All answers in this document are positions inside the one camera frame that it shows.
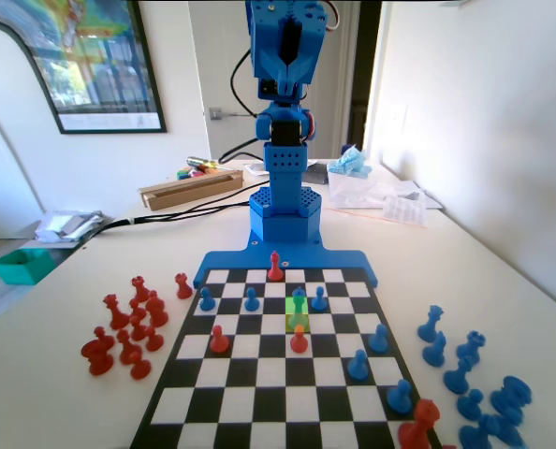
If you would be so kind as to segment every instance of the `chessboard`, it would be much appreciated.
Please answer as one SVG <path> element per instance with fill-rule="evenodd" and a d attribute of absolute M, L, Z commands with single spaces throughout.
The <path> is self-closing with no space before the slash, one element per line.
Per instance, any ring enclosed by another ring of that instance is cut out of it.
<path fill-rule="evenodd" d="M 286 269 L 280 282 L 268 281 L 267 273 L 206 273 L 200 288 L 216 305 L 202 311 L 199 288 L 131 448 L 399 447 L 398 428 L 413 421 L 413 412 L 391 410 L 387 391 L 407 380 L 414 409 L 419 394 L 365 271 Z M 329 306 L 309 307 L 309 347 L 297 354 L 286 300 L 302 287 L 311 304 L 317 286 Z M 256 311 L 244 308 L 249 287 L 260 301 Z M 380 323 L 388 328 L 388 351 L 377 355 L 368 338 Z M 221 354 L 210 349 L 215 325 L 230 341 Z M 363 382 L 346 369 L 358 349 L 370 368 Z M 432 448 L 442 447 L 433 429 L 428 438 Z"/>

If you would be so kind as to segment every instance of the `teal container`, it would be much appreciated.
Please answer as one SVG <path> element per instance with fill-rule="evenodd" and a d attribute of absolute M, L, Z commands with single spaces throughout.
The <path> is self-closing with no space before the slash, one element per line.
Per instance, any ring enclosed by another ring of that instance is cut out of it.
<path fill-rule="evenodd" d="M 0 278 L 7 284 L 35 285 L 54 268 L 47 250 L 16 250 L 0 257 Z"/>

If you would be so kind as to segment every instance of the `white table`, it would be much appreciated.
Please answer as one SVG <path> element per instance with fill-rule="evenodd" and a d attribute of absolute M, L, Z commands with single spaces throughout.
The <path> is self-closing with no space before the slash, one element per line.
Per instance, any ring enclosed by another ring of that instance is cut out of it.
<path fill-rule="evenodd" d="M 392 179 L 384 169 L 380 176 Z M 248 174 L 245 180 L 259 181 Z M 325 245 L 365 249 L 380 282 L 380 304 L 419 393 L 440 409 L 436 430 L 441 442 L 459 444 L 459 428 L 467 424 L 442 374 L 456 367 L 454 349 L 477 329 L 487 343 L 480 363 L 468 374 L 470 386 L 489 395 L 506 375 L 520 377 L 534 394 L 534 403 L 524 409 L 522 436 L 533 449 L 556 448 L 556 303 L 438 210 L 427 212 L 427 228 L 393 224 L 326 209 L 328 187 L 313 188 L 323 195 Z M 228 202 L 246 200 L 252 192 Z M 128 215 L 148 213 L 138 204 Z M 375 217 L 379 212 L 359 213 Z M 129 446 L 190 303 L 176 299 L 174 275 L 184 271 L 192 280 L 206 252 L 241 249 L 248 236 L 247 208 L 112 229 L 0 316 L 0 449 Z M 166 343 L 154 355 L 145 353 L 153 372 L 143 381 L 133 381 L 129 369 L 119 364 L 118 344 L 112 349 L 116 365 L 93 378 L 80 348 L 93 337 L 95 326 L 110 321 L 101 302 L 104 295 L 117 294 L 128 309 L 134 293 L 130 279 L 137 274 L 166 300 L 170 323 L 161 331 Z M 416 335 L 431 304 L 445 311 L 438 323 L 448 341 L 444 369 L 423 361 L 425 343 Z M 493 412 L 486 399 L 482 405 L 484 412 Z"/>

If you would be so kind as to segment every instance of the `blue pawn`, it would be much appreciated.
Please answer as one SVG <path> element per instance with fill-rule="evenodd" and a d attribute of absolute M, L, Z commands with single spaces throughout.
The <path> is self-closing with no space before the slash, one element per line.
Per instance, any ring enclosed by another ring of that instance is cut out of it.
<path fill-rule="evenodd" d="M 328 307 L 328 301 L 324 298 L 324 287 L 317 287 L 315 290 L 315 298 L 312 301 L 312 309 L 315 311 L 324 311 Z"/>
<path fill-rule="evenodd" d="M 477 428 L 463 426 L 459 430 L 459 441 L 464 448 L 491 449 L 492 445 L 488 441 L 488 436 L 496 435 L 499 430 L 499 421 L 496 416 L 483 414 L 477 421 Z"/>
<path fill-rule="evenodd" d="M 469 389 L 469 384 L 465 380 L 465 374 L 472 370 L 472 359 L 470 357 L 462 357 L 459 359 L 456 370 L 445 372 L 443 381 L 446 388 L 457 395 L 464 395 Z"/>
<path fill-rule="evenodd" d="M 428 343 L 432 343 L 436 340 L 436 322 L 440 320 L 440 315 L 442 314 L 443 310 L 440 307 L 430 306 L 428 323 L 417 328 L 417 334 L 422 340 Z"/>
<path fill-rule="evenodd" d="M 378 325 L 375 327 L 375 333 L 368 339 L 372 351 L 382 354 L 388 350 L 387 333 L 388 330 L 386 326 Z"/>
<path fill-rule="evenodd" d="M 411 384 L 400 379 L 397 386 L 393 386 L 387 391 L 387 402 L 392 410 L 400 414 L 408 414 L 413 408 L 411 398 Z"/>
<path fill-rule="evenodd" d="M 421 352 L 421 356 L 424 360 L 433 367 L 440 368 L 445 364 L 445 346 L 446 337 L 443 331 L 438 332 L 436 340 L 432 346 L 424 348 Z"/>
<path fill-rule="evenodd" d="M 472 358 L 472 365 L 480 361 L 480 355 L 477 353 L 478 348 L 486 344 L 486 338 L 476 330 L 472 330 L 467 334 L 467 342 L 457 346 L 457 357 L 461 358 L 465 355 Z"/>
<path fill-rule="evenodd" d="M 346 369 L 349 371 L 349 376 L 356 381 L 366 380 L 370 371 L 368 370 L 368 357 L 365 355 L 365 351 L 357 349 L 355 357 L 351 359 Z"/>
<path fill-rule="evenodd" d="M 247 311 L 256 311 L 259 309 L 259 299 L 256 298 L 256 289 L 253 287 L 247 288 L 248 298 L 244 301 L 244 308 Z"/>
<path fill-rule="evenodd" d="M 199 308 L 203 311 L 210 311 L 215 307 L 215 299 L 212 298 L 212 294 L 210 293 L 210 289 L 207 287 L 203 287 L 201 289 L 201 296 L 203 299 L 199 302 Z"/>
<path fill-rule="evenodd" d="M 457 410 L 470 421 L 477 421 L 482 415 L 479 403 L 484 398 L 480 390 L 470 390 L 469 395 L 457 399 Z"/>

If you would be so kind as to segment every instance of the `white wall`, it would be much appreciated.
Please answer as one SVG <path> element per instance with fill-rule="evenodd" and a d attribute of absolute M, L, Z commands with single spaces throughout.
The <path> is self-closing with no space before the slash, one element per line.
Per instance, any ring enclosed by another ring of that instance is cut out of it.
<path fill-rule="evenodd" d="M 440 3 L 391 5 L 373 156 L 556 298 L 556 0 Z"/>
<path fill-rule="evenodd" d="M 46 210 L 115 216 L 189 155 L 209 157 L 186 2 L 141 2 L 166 134 L 61 135 L 31 66 L 0 31 L 0 129 Z"/>

